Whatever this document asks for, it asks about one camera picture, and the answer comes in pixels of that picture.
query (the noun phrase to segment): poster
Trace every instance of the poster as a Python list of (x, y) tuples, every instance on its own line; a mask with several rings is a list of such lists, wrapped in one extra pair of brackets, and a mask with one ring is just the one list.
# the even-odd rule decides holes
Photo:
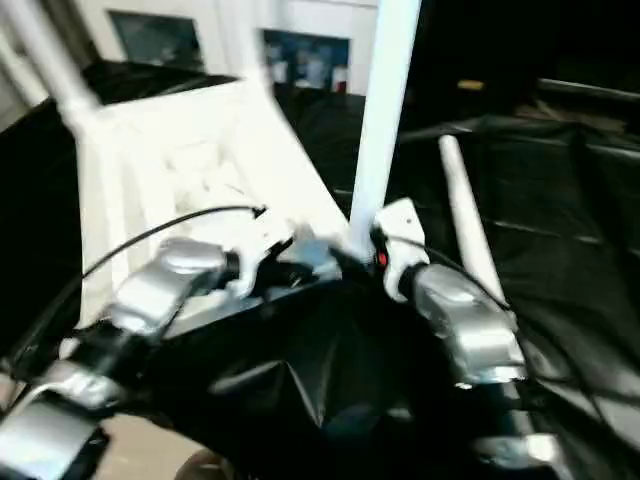
[(349, 40), (264, 30), (265, 55), (274, 83), (346, 93)]
[(204, 71), (190, 18), (113, 10), (109, 16), (131, 62)]

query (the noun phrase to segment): white frame tube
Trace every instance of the white frame tube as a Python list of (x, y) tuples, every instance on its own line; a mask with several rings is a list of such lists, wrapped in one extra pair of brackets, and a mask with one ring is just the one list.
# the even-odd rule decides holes
[(40, 105), (49, 98), (49, 92), (25, 58), (13, 49), (9, 38), (0, 28), (0, 61), (5, 66), (9, 78), (20, 92), (20, 96), (30, 107)]
[(58, 101), (58, 110), (67, 124), (73, 124), (74, 115), (93, 109), (97, 102), (51, 22), (34, 0), (0, 1), (7, 19)]
[(351, 242), (363, 257), (384, 206), (422, 0), (381, 0), (351, 204)]
[(462, 263), (491, 294), (504, 302), (504, 292), (482, 227), (458, 140), (451, 135), (445, 135), (438, 143)]

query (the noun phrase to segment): floor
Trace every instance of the floor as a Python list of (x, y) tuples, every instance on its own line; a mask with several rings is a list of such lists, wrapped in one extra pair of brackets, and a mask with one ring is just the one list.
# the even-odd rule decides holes
[[(5, 403), (10, 383), (0, 377), (0, 398)], [(173, 480), (184, 462), (202, 447), (146, 420), (117, 416), (104, 424), (111, 445), (96, 480)]]

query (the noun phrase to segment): black tarp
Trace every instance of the black tarp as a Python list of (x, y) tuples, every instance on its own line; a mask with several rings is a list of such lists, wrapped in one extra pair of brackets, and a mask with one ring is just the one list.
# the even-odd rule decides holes
[[(87, 76), (105, 102), (224, 81), (111, 64)], [(346, 211), (362, 100), (279, 100)], [(388, 200), (413, 198), (429, 244), (454, 257), (435, 141), (444, 132), (461, 141), (538, 393), (584, 467), (578, 478), (640, 478), (640, 142), (497, 117), (404, 131)], [(0, 147), (6, 348), (79, 270), (80, 240), (74, 146), (53, 106), (0, 135)], [(444, 365), (424, 324), (354, 274), (170, 342), (145, 383), (156, 418), (264, 478), (469, 478)]]

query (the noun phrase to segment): white wall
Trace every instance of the white wall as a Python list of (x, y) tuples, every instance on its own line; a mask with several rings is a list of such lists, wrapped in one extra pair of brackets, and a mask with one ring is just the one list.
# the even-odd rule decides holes
[(190, 17), (200, 41), (205, 68), (211, 74), (238, 75), (241, 55), (235, 31), (244, 22), (234, 21), (235, 2), (253, 3), (251, 22), (256, 28), (351, 40), (349, 92), (364, 95), (373, 52), (379, 0), (75, 0), (100, 55), (125, 61), (108, 9), (137, 13)]

